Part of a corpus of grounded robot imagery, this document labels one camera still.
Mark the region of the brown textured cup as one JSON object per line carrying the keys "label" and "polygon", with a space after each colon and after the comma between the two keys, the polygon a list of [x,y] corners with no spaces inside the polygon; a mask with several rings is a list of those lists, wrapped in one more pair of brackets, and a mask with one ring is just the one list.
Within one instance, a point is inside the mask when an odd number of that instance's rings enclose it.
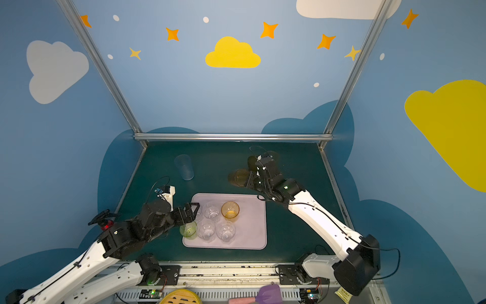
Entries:
{"label": "brown textured cup", "polygon": [[237,169],[228,176],[228,181],[236,187],[248,187],[250,171],[245,168]]}
{"label": "brown textured cup", "polygon": [[255,157],[255,156],[250,156],[248,157],[248,168],[250,171],[253,171],[253,172],[257,172],[258,169],[257,169],[257,163],[258,159]]}

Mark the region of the purple toy shovel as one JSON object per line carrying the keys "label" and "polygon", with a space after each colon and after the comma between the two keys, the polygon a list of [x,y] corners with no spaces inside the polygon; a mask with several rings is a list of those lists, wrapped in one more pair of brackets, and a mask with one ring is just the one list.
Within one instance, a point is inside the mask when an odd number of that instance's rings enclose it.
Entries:
{"label": "purple toy shovel", "polygon": [[255,297],[248,298],[233,298],[228,301],[228,304],[282,304],[283,298],[281,295],[280,286],[277,284],[271,284],[260,288],[258,294]]}

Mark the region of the tall yellow cup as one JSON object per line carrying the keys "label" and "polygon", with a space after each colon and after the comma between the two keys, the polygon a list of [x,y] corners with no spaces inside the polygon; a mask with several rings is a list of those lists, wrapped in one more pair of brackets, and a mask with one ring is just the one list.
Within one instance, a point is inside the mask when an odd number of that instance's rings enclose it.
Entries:
{"label": "tall yellow cup", "polygon": [[273,158],[276,162],[280,161],[280,155],[275,151],[267,151],[266,156]]}

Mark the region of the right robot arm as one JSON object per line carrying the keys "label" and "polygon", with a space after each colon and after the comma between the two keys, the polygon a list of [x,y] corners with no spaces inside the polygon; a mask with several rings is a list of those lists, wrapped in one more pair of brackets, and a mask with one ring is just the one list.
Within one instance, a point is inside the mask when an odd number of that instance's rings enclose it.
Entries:
{"label": "right robot arm", "polygon": [[343,224],[295,179],[286,179],[271,154],[248,158],[245,187],[268,201],[281,203],[310,226],[332,249],[333,256],[309,255],[301,267],[310,277],[335,279],[348,293],[358,296],[381,268],[380,244]]}

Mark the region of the aluminium frame rear bar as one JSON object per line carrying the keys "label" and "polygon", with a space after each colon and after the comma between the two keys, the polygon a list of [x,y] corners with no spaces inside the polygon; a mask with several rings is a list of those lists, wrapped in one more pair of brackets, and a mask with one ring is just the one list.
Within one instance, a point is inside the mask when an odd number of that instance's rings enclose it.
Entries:
{"label": "aluminium frame rear bar", "polygon": [[333,140],[331,134],[186,134],[186,133],[135,133],[138,141],[214,141],[214,142],[291,142]]}

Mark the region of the small green cup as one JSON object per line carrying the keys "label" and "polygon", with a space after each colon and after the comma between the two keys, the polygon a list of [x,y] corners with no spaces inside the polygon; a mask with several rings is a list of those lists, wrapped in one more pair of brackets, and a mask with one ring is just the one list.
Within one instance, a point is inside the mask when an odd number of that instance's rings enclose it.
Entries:
{"label": "small green cup", "polygon": [[190,222],[179,227],[179,232],[184,239],[197,238],[197,223]]}

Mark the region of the pink plastic tray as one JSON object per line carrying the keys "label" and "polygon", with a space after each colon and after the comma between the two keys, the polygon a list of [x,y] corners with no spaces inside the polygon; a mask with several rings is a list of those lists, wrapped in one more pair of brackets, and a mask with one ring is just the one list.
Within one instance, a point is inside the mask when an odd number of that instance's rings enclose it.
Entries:
{"label": "pink plastic tray", "polygon": [[211,248],[234,250],[262,250],[267,245],[267,217],[265,203],[255,195],[198,193],[192,197],[193,203],[203,207],[214,202],[222,206],[227,201],[235,201],[240,206],[237,220],[233,222],[236,235],[230,243],[222,242],[217,235],[210,242],[196,239],[182,239],[187,248]]}

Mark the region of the clear faceted glass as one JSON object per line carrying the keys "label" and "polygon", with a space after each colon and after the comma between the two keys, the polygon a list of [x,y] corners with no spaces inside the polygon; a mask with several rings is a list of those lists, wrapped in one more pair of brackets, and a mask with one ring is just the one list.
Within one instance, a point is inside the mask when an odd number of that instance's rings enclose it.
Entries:
{"label": "clear faceted glass", "polygon": [[200,206],[196,206],[192,209],[193,214],[194,214],[194,222],[199,223],[204,219],[204,216],[202,214],[202,209]]}
{"label": "clear faceted glass", "polygon": [[205,219],[218,222],[221,217],[221,206],[214,202],[207,203],[202,209],[202,216]]}
{"label": "clear faceted glass", "polygon": [[219,222],[216,226],[216,235],[222,242],[230,243],[236,235],[235,225],[229,221]]}
{"label": "clear faceted glass", "polygon": [[216,236],[216,224],[213,220],[203,219],[197,223],[197,236],[205,242],[212,241]]}

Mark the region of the tall blue textured cup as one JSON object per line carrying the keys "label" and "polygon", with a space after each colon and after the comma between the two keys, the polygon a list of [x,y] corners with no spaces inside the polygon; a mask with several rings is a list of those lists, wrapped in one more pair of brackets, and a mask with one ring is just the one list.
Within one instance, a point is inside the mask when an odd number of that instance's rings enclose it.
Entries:
{"label": "tall blue textured cup", "polygon": [[174,159],[174,164],[183,180],[190,181],[194,178],[194,168],[190,156],[179,155]]}

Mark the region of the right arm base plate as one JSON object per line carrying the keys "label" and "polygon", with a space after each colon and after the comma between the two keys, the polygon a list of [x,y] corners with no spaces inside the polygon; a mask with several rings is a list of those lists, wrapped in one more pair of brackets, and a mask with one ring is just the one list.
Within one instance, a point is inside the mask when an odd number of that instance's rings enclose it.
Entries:
{"label": "right arm base plate", "polygon": [[310,277],[304,269],[295,264],[278,264],[275,267],[280,285],[317,285],[330,283],[329,279]]}

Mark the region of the clear faceted glass back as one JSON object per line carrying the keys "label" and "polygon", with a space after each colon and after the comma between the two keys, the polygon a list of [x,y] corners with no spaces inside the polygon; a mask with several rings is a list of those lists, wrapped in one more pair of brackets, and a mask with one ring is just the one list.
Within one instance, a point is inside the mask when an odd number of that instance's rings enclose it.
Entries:
{"label": "clear faceted glass back", "polygon": [[205,219],[218,222],[221,217],[221,206],[214,202],[207,203],[202,209],[202,216]]}

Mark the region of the yellow round lid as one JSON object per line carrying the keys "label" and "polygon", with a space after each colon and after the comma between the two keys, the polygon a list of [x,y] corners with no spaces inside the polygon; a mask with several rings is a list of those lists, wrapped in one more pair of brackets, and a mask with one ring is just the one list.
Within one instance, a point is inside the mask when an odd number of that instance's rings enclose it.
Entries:
{"label": "yellow round lid", "polygon": [[195,292],[179,289],[170,292],[159,301],[159,304],[202,304],[202,301]]}

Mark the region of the yellow snack packet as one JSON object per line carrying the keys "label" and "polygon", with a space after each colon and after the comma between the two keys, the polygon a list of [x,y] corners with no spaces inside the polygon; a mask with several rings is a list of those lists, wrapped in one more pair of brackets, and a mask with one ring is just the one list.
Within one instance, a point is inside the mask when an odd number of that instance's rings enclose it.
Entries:
{"label": "yellow snack packet", "polygon": [[346,291],[343,287],[340,287],[335,292],[335,295],[338,296],[345,304],[350,304],[350,301],[353,297],[353,295]]}

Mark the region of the yellow transparent cup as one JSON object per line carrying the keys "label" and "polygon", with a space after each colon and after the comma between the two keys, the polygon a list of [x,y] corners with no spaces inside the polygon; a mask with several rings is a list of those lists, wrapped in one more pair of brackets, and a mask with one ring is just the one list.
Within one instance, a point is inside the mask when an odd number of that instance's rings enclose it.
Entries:
{"label": "yellow transparent cup", "polygon": [[235,201],[227,201],[221,206],[222,216],[231,222],[235,222],[240,213],[240,206]]}

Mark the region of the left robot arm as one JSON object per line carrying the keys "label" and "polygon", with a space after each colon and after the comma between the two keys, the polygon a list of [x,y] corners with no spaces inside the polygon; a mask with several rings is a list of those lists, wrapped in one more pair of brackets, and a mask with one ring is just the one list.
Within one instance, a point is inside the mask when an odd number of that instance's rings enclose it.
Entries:
{"label": "left robot arm", "polygon": [[49,279],[28,290],[14,290],[6,303],[62,303],[68,295],[119,260],[141,250],[172,228],[195,221],[199,203],[171,209],[166,200],[143,205],[138,215],[115,222],[83,253]]}

